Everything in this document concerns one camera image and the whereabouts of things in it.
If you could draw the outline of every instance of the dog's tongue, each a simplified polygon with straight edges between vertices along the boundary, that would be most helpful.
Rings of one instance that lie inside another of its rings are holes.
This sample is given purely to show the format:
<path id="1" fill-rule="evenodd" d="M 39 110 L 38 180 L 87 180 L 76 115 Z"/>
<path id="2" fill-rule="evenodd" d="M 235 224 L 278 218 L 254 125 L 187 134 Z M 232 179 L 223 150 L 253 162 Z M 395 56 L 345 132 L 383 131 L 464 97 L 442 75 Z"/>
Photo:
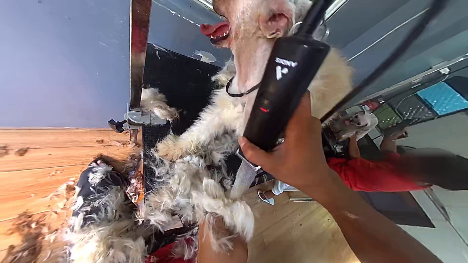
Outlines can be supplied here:
<path id="1" fill-rule="evenodd" d="M 207 37 L 210 37 L 211 35 L 219 36 L 219 35 L 222 35 L 222 33 L 229 31 L 229 22 L 227 21 L 219 22 L 215 25 L 202 24 L 200 26 L 200 31 L 202 32 L 203 35 Z"/>

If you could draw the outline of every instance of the red cloth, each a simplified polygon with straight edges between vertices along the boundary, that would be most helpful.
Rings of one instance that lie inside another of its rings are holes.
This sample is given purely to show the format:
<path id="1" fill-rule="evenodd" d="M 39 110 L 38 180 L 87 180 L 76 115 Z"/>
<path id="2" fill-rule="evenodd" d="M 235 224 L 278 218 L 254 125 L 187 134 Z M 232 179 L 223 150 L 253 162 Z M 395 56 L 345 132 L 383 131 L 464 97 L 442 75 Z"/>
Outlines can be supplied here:
<path id="1" fill-rule="evenodd" d="M 184 241 L 187 243 L 193 242 L 191 238 L 186 238 Z M 169 245 L 158 249 L 156 252 L 146 257 L 145 263 L 194 263 L 196 261 L 195 258 L 187 260 L 184 260 L 183 258 L 174 258 L 172 256 L 172 248 L 175 244 L 175 242 L 172 242 Z"/>
<path id="2" fill-rule="evenodd" d="M 398 158 L 399 154 L 389 153 L 384 161 L 328 158 L 327 163 L 338 173 L 343 182 L 355 191 L 399 192 L 427 188 L 428 186 L 417 185 L 396 170 L 395 164 Z"/>

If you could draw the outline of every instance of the hair clipper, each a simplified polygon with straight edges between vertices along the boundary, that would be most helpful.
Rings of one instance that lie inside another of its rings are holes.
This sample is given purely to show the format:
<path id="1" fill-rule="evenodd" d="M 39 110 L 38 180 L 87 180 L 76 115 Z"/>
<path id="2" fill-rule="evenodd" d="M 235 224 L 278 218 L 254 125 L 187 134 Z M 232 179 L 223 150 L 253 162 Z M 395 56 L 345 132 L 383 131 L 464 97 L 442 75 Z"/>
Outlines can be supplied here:
<path id="1" fill-rule="evenodd" d="M 297 33 L 276 40 L 258 89 L 244 136 L 271 151 L 317 74 L 330 47 L 312 34 L 332 1 L 318 0 Z"/>

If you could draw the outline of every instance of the person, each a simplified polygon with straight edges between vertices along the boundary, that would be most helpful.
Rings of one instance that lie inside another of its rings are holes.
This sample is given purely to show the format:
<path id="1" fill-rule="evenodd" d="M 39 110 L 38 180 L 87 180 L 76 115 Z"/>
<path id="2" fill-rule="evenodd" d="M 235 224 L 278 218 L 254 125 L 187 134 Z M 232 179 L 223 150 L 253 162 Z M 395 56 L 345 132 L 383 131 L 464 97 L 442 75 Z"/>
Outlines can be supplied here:
<path id="1" fill-rule="evenodd" d="M 374 210 L 329 167 L 322 149 L 320 121 L 311 117 L 310 112 L 306 94 L 289 121 L 285 142 L 273 152 L 265 152 L 246 138 L 239 138 L 246 158 L 323 205 L 361 262 L 441 263 L 420 242 Z M 203 236 L 203 229 L 201 222 L 199 263 L 246 262 L 244 241 L 237 240 L 229 253 L 215 253 L 209 238 Z"/>
<path id="2" fill-rule="evenodd" d="M 349 158 L 327 158 L 328 166 L 338 173 L 352 190 L 365 192 L 398 192 L 422 190 L 438 185 L 447 190 L 468 189 L 468 160 L 449 151 L 421 148 L 403 155 L 397 153 L 395 140 L 404 129 L 385 135 L 380 143 L 382 160 L 361 157 L 355 136 L 349 141 Z M 274 204 L 274 196 L 297 190 L 276 180 L 268 191 L 259 190 L 262 201 Z"/>

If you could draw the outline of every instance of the dog's mouth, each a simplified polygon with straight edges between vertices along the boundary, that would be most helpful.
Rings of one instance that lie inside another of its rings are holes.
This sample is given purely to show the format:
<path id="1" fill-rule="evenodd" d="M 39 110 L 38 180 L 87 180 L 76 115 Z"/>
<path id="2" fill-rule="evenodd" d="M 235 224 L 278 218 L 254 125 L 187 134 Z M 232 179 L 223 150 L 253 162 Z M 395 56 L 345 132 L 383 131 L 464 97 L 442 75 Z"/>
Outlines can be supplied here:
<path id="1" fill-rule="evenodd" d="M 200 31 L 203 35 L 209 37 L 212 44 L 217 44 L 229 37 L 231 25 L 228 21 L 220 22 L 215 25 L 202 24 Z"/>

